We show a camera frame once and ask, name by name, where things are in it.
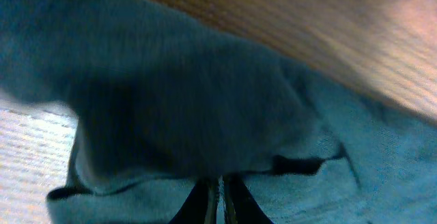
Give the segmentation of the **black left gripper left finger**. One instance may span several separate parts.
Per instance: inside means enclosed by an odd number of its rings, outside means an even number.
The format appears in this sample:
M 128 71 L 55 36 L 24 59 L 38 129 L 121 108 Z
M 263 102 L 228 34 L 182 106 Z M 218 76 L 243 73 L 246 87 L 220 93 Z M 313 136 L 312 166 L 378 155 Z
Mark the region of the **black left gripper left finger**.
M 218 202 L 219 179 L 200 179 L 169 224 L 216 224 Z

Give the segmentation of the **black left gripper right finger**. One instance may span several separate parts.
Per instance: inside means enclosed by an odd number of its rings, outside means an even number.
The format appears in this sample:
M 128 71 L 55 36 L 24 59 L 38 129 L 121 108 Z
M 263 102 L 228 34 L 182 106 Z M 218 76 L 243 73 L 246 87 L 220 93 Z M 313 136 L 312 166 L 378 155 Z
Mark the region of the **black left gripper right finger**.
M 237 175 L 223 177 L 226 224 L 273 224 Z

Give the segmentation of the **black nike t-shirt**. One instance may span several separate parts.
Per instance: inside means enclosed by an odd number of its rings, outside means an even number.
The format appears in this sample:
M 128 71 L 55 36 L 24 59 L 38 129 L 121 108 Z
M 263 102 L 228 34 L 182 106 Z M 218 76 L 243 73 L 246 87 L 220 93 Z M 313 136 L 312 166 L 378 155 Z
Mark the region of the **black nike t-shirt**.
M 53 223 L 169 223 L 237 175 L 273 223 L 435 223 L 436 127 L 148 0 L 1 0 L 1 90 L 78 117 Z

